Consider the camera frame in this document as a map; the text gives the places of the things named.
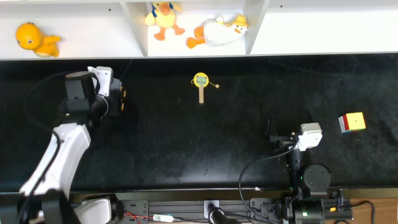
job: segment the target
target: robotic arm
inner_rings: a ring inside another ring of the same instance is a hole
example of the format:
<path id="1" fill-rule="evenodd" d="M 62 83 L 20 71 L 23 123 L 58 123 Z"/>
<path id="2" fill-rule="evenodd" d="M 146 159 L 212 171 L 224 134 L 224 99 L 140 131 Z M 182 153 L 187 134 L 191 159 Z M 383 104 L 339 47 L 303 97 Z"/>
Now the robotic arm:
<path id="1" fill-rule="evenodd" d="M 103 116 L 117 116 L 123 110 L 121 82 L 113 78 L 109 67 L 88 67 L 87 72 L 65 76 L 67 99 L 59 114 L 60 125 L 53 130 L 60 138 L 60 148 L 45 173 L 43 181 L 34 185 L 52 160 L 57 138 L 53 134 L 49 146 L 30 179 L 20 189 L 20 195 L 0 199 L 0 219 L 3 224 L 14 223 L 107 223 L 111 219 L 111 203 L 99 198 L 84 202 L 72 210 L 68 203 L 70 186 L 79 161 L 90 146 L 90 132 L 100 124 Z M 34 190 L 28 209 L 20 211 L 21 203 Z"/>

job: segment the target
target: yellow hat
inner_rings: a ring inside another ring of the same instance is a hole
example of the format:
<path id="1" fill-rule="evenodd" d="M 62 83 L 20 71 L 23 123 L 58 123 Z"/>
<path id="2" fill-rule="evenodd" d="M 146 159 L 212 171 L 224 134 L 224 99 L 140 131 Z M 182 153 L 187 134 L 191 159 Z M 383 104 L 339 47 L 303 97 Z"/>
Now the yellow hat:
<path id="1" fill-rule="evenodd" d="M 246 17 L 244 15 L 238 15 L 235 21 L 232 22 L 232 24 L 235 24 L 237 26 L 249 26 L 249 24 L 246 22 Z"/>

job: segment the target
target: white label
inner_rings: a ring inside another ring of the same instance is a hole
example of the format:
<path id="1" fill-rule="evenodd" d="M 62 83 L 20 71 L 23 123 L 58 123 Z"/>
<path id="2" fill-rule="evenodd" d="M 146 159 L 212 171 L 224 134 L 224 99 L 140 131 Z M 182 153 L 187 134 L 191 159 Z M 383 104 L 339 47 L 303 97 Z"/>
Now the white label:
<path id="1" fill-rule="evenodd" d="M 154 221 L 160 221 L 160 222 L 173 222 L 174 217 L 170 215 L 154 215 Z"/>

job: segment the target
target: white plush duck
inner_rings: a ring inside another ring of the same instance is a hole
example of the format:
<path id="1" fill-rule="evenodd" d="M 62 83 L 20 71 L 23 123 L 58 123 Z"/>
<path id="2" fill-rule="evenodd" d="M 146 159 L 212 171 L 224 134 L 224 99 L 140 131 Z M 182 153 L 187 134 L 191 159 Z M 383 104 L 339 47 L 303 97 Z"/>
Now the white plush duck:
<path id="1" fill-rule="evenodd" d="M 226 45 L 240 39 L 248 30 L 249 24 L 243 15 L 238 15 L 231 23 L 225 23 L 222 16 L 217 20 L 206 21 L 201 27 L 194 31 L 195 37 L 187 39 L 187 45 L 190 49 L 198 44 L 204 44 L 211 47 Z"/>

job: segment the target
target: yellow duck toy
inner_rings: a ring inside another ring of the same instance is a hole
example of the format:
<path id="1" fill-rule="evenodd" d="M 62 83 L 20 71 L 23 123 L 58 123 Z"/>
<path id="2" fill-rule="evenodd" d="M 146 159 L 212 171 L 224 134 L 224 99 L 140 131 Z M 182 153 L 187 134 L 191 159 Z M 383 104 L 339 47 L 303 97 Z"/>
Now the yellow duck toy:
<path id="1" fill-rule="evenodd" d="M 28 22 L 17 29 L 17 42 L 25 50 L 33 50 L 39 57 L 58 57 L 60 51 L 57 42 L 61 41 L 57 36 L 46 36 L 35 24 Z"/>
<path id="2" fill-rule="evenodd" d="M 185 29 L 179 28 L 175 23 L 174 10 L 181 11 L 181 5 L 177 2 L 152 2 L 152 11 L 145 18 L 148 26 L 156 24 L 160 27 L 160 32 L 155 34 L 157 40 L 165 40 L 166 29 L 173 28 L 175 35 L 181 35 Z"/>

